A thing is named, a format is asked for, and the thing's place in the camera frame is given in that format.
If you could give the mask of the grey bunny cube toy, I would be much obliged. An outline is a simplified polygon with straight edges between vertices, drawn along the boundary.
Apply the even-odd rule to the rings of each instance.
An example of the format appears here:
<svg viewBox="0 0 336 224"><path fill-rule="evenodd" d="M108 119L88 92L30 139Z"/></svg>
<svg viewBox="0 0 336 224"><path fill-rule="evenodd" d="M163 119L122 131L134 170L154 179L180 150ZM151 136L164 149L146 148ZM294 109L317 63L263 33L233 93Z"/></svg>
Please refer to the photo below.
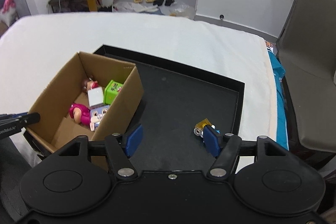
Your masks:
<svg viewBox="0 0 336 224"><path fill-rule="evenodd" d="M110 105L103 105L101 107L97 107L90 111L90 130L95 131L102 119L104 118L105 114L107 113Z"/></svg>

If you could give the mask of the red crab toy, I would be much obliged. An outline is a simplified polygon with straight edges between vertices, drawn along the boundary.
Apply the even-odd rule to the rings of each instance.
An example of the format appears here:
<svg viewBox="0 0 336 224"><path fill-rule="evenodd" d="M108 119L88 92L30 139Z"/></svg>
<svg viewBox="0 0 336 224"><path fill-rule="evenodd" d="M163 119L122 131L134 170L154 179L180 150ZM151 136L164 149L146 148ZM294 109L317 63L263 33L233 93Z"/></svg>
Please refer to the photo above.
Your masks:
<svg viewBox="0 0 336 224"><path fill-rule="evenodd" d="M219 130L217 130L217 128L215 127L214 124L212 124L207 118L203 119L202 121L198 122L194 129L193 129L193 133L194 135L203 138L204 135L204 128L206 127L206 125L211 126L218 134L220 134L221 132Z"/></svg>

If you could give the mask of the brown cardboard box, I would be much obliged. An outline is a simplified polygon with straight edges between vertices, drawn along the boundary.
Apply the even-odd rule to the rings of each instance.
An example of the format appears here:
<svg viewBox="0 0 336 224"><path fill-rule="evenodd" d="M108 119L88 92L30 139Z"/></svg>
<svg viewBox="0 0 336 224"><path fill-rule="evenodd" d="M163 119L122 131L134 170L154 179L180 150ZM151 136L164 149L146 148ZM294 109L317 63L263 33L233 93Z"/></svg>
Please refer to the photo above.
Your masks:
<svg viewBox="0 0 336 224"><path fill-rule="evenodd" d="M94 132L85 125L76 124L69 114L73 103L88 105L88 97L83 92L81 83L90 76L104 88L111 80L123 85L102 119L102 124ZM91 53L76 53L30 108L30 112L39 113L41 119L26 129L30 134L27 140L44 156L49 156L79 135L97 141L104 140L112 133L123 134L142 96L143 87L134 63Z"/></svg>

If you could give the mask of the green hexagonal box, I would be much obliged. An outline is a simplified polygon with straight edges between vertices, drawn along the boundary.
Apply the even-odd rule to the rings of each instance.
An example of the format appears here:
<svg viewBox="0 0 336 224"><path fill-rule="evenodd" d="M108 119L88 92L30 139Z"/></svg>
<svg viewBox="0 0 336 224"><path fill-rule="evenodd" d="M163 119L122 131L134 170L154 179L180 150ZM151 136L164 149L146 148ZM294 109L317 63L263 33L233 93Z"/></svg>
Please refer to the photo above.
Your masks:
<svg viewBox="0 0 336 224"><path fill-rule="evenodd" d="M104 89L104 104L111 105L114 99L122 89L123 84L118 83L115 80L110 80L108 85Z"/></svg>

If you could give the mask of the pink bear figurine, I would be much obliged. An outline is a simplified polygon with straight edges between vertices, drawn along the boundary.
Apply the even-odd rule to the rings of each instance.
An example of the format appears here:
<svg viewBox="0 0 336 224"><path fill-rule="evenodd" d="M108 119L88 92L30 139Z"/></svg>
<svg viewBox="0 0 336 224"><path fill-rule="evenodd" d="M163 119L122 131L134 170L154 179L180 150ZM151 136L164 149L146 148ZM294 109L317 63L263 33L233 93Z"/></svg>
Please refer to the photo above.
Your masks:
<svg viewBox="0 0 336 224"><path fill-rule="evenodd" d="M85 105L73 103L70 106L69 115L76 124L82 124L84 126L90 125L90 110Z"/></svg>

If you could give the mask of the grey chair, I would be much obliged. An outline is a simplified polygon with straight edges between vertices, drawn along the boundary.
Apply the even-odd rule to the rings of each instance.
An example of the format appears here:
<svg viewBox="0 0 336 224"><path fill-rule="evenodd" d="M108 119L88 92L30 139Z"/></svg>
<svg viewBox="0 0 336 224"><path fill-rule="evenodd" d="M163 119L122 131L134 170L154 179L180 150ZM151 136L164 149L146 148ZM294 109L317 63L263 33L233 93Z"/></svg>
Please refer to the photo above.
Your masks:
<svg viewBox="0 0 336 224"><path fill-rule="evenodd" d="M335 0L294 0L278 58L301 145L335 152Z"/></svg>

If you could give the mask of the white plastic bag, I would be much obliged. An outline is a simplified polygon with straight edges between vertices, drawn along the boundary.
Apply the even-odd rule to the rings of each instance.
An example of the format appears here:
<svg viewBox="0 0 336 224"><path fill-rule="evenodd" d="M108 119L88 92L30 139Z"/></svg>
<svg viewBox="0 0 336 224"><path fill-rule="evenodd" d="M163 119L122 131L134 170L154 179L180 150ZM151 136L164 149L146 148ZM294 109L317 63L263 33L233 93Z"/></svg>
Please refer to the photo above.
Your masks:
<svg viewBox="0 0 336 224"><path fill-rule="evenodd" d="M133 2L117 2L113 5L113 8L117 12L133 12L133 13L155 13L159 12L157 5L144 6L139 3Z"/></svg>

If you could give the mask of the white charger plug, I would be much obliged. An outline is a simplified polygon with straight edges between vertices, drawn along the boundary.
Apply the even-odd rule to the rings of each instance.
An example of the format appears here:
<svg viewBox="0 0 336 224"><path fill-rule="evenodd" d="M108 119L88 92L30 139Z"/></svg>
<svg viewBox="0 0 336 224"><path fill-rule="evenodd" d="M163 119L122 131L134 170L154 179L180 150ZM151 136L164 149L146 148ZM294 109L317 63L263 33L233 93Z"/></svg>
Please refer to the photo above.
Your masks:
<svg viewBox="0 0 336 224"><path fill-rule="evenodd" d="M102 87L88 90L87 96L90 109L101 107L104 104L104 91Z"/></svg>

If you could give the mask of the brown haired doll figurine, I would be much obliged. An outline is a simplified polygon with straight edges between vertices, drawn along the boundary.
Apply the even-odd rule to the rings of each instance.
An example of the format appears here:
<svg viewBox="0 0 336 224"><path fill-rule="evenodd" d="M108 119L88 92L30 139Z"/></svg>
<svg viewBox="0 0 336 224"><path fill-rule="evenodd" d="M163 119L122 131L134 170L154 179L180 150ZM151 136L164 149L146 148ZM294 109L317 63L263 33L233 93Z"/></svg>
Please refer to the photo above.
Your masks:
<svg viewBox="0 0 336 224"><path fill-rule="evenodd" d="M82 83L81 83L81 89L84 93L87 93L89 90L99 88L99 87L100 85L98 84L98 82L92 78L86 78L82 80Z"/></svg>

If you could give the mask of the black tray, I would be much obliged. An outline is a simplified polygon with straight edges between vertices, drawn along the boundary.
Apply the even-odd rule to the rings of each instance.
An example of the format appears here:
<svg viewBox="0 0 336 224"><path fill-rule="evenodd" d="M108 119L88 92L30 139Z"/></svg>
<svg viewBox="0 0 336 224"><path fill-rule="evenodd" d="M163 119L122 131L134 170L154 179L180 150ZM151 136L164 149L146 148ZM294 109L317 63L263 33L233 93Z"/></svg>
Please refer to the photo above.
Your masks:
<svg viewBox="0 0 336 224"><path fill-rule="evenodd" d="M134 63L143 96L127 128L143 126L131 163L136 170L205 170L214 162L194 126L209 119L222 133L237 134L244 84L173 61L102 46L95 53Z"/></svg>

